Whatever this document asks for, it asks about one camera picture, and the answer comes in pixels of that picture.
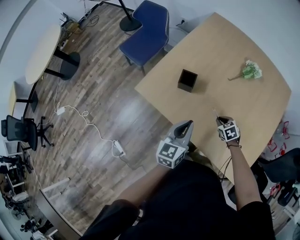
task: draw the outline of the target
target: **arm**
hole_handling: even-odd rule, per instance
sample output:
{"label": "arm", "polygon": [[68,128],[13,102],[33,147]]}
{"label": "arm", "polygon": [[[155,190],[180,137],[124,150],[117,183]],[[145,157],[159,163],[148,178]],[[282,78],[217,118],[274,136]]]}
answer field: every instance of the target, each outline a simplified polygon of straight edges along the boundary
{"label": "arm", "polygon": [[235,195],[237,199],[237,210],[251,202],[261,202],[258,186],[255,177],[239,148],[239,144],[234,140],[227,143],[232,156],[233,179]]}
{"label": "arm", "polygon": [[139,207],[152,194],[162,178],[170,171],[170,168],[157,165],[149,173],[126,188],[117,199],[123,199]]}

